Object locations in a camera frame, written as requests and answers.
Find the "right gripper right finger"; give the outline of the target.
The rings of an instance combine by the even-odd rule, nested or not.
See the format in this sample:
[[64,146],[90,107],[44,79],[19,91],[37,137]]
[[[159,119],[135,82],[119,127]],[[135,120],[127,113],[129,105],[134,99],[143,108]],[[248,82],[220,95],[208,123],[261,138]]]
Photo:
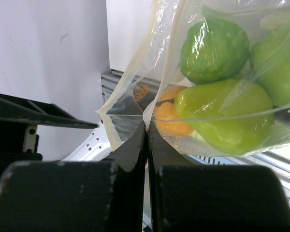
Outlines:
[[290,207],[270,168],[192,163],[154,124],[147,139],[153,231],[290,232]]

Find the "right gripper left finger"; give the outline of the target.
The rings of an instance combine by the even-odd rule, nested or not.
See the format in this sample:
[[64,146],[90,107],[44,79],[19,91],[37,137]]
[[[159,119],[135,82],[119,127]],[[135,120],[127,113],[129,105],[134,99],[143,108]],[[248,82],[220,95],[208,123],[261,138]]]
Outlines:
[[0,177],[0,232],[140,232],[145,125],[101,161],[17,161]]

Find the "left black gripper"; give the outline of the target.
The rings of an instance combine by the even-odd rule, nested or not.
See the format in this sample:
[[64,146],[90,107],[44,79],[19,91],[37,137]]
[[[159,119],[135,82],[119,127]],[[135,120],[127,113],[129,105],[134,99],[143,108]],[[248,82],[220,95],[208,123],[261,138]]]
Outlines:
[[38,125],[95,129],[98,124],[79,120],[52,103],[0,94],[0,176],[18,160],[42,160],[37,152]]

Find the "orange toy fruit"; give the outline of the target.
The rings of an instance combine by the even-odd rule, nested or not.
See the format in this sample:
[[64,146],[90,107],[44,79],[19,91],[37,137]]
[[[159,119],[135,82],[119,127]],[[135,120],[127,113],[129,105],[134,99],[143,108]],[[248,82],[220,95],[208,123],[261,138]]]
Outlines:
[[194,129],[184,121],[179,121],[178,113],[175,109],[175,98],[187,87],[171,86],[164,90],[155,104],[153,116],[157,128],[166,136],[184,137],[189,136]]

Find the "clear dotted zip top bag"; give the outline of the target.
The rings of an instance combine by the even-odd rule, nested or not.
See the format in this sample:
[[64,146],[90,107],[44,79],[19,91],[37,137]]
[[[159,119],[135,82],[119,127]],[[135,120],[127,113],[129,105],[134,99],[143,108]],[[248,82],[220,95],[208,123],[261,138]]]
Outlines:
[[112,149],[140,123],[188,155],[290,145],[290,0],[155,0],[99,110]]

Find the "green bumpy toy guava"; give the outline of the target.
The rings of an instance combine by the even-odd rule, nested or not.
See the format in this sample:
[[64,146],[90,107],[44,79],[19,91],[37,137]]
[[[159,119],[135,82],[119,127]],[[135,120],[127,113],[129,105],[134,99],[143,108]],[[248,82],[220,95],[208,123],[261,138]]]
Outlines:
[[245,66],[249,49],[248,34],[238,24],[204,19],[188,29],[179,69],[196,85],[233,78]]

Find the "green toy apple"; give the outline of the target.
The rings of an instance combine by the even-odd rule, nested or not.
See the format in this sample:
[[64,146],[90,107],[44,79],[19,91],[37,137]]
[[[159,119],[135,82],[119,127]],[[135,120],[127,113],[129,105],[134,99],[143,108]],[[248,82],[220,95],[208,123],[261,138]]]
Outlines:
[[256,81],[274,106],[290,106],[290,25],[265,34],[250,50]]

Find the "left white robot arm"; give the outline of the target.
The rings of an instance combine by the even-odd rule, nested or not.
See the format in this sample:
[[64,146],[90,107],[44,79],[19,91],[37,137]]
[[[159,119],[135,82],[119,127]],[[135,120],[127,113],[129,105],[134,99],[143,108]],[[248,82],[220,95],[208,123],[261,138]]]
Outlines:
[[79,120],[52,103],[0,94],[0,176],[15,161],[43,159],[38,153],[39,125],[92,130],[64,160],[100,160],[111,150],[103,122]]

